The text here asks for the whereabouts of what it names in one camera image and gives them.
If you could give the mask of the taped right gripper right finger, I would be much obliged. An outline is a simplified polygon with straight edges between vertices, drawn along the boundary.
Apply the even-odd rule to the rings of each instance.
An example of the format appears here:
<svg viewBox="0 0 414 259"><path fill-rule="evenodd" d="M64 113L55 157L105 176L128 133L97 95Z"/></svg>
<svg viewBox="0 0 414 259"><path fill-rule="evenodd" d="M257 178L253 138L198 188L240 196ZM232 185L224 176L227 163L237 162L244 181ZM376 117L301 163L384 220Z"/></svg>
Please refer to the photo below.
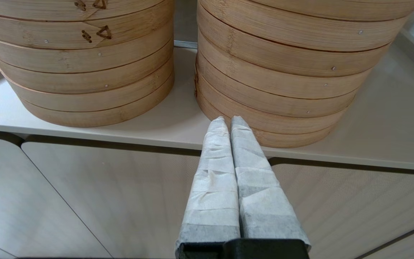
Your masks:
<svg viewBox="0 0 414 259"><path fill-rule="evenodd" d="M241 234L248 239L296 239L312 246L252 129L231 121L231 148L239 194Z"/></svg>

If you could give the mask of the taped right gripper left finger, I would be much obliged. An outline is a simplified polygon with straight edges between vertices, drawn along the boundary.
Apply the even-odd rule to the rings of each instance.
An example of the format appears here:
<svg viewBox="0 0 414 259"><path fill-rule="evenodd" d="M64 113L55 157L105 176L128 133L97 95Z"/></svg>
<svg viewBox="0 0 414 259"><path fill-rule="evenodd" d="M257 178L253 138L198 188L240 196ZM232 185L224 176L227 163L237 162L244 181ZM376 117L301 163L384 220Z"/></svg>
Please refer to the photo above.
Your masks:
<svg viewBox="0 0 414 259"><path fill-rule="evenodd" d="M239 200L230 134L222 116L203 141L176 249L183 243L224 243L240 238Z"/></svg>

